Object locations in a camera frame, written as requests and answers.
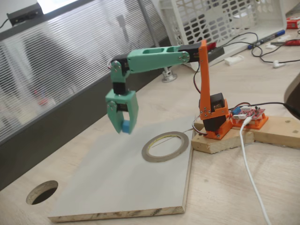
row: wooden block base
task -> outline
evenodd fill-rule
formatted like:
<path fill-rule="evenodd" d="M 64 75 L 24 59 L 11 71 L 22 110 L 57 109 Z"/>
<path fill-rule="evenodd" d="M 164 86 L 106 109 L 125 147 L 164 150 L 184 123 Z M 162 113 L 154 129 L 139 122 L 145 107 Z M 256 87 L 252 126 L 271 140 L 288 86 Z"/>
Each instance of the wooden block base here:
<path fill-rule="evenodd" d="M 253 132 L 244 132 L 243 138 L 244 143 L 254 142 Z M 235 148 L 240 146 L 240 131 L 231 129 L 222 138 L 222 140 L 209 139 L 204 137 L 203 135 L 197 134 L 192 139 L 192 146 L 194 150 L 203 151 L 210 154 L 217 153 L 230 148 Z"/>
<path fill-rule="evenodd" d="M 205 133 L 201 120 L 195 123 L 195 127 Z M 192 146 L 194 150 L 210 154 L 235 148 L 240 146 L 239 131 L 239 127 L 233 127 L 222 140 L 214 140 L 196 135 L 192 140 Z M 270 116 L 260 130 L 245 128 L 244 131 L 245 143 L 258 141 L 300 148 L 300 123 L 294 118 Z"/>

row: white plastic crate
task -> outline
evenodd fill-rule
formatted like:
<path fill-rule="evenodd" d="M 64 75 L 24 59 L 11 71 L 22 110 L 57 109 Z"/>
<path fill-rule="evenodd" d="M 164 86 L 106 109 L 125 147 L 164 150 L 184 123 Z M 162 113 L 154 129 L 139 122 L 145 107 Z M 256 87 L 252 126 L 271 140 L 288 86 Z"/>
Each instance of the white plastic crate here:
<path fill-rule="evenodd" d="M 259 39 L 286 29 L 282 0 L 160 0 L 159 10 L 172 45 L 188 45 L 206 39 L 217 46 L 234 36 L 254 32 Z M 247 34 L 233 42 L 253 43 L 256 36 Z M 247 48 L 234 44 L 224 48 L 225 54 L 210 65 Z M 198 63 L 191 63 L 197 70 Z"/>

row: red object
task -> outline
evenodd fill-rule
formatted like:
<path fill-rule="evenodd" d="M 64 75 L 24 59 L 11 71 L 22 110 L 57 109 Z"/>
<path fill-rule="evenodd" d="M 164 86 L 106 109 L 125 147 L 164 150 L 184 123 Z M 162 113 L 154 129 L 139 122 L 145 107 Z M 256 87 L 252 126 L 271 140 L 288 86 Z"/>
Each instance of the red object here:
<path fill-rule="evenodd" d="M 300 28 L 300 17 L 292 16 L 286 19 L 287 29 L 299 29 Z"/>
<path fill-rule="evenodd" d="M 217 46 L 217 43 L 216 42 L 213 42 L 213 43 L 210 43 L 207 45 L 207 51 L 210 51 L 210 50 L 213 50 L 215 49 Z"/>
<path fill-rule="evenodd" d="M 249 129 L 256 129 L 259 130 L 260 128 L 263 127 L 263 125 L 267 122 L 268 120 L 268 116 L 266 116 L 264 113 L 262 114 L 262 116 L 259 119 L 256 120 L 251 120 L 250 123 L 248 123 L 245 128 L 249 128 Z M 232 123 L 234 127 L 238 127 L 240 128 L 243 124 L 244 120 L 235 120 L 234 118 L 232 119 Z"/>
<path fill-rule="evenodd" d="M 285 45 L 300 45 L 300 40 L 287 41 Z"/>
<path fill-rule="evenodd" d="M 300 45 L 300 40 L 291 40 L 286 42 L 272 42 L 271 45 Z"/>

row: blue block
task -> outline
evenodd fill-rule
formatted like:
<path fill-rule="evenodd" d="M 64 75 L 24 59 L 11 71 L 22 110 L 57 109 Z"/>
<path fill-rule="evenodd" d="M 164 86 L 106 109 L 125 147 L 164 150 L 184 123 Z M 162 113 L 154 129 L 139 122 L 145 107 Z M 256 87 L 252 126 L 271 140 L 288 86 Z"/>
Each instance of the blue block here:
<path fill-rule="evenodd" d="M 233 111 L 232 111 L 232 114 L 233 115 L 238 115 L 242 110 L 240 109 L 240 107 L 237 107 L 235 108 Z"/>
<path fill-rule="evenodd" d="M 122 124 L 122 131 L 129 134 L 129 120 L 124 120 Z"/>

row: white board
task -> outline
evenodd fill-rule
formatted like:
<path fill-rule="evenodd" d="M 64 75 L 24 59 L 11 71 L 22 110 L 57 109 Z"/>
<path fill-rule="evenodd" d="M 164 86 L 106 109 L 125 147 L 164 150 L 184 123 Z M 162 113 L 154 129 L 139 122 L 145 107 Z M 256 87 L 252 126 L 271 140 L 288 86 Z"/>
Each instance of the white board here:
<path fill-rule="evenodd" d="M 194 116 L 190 116 L 136 128 L 131 135 L 114 133 L 99 137 L 49 218 L 63 222 L 183 213 L 192 157 L 193 131 L 187 130 L 193 120 Z M 171 131 L 187 131 L 187 150 L 165 162 L 145 161 L 145 143 Z M 167 155 L 179 146 L 179 138 L 173 138 L 155 146 L 151 154 Z"/>

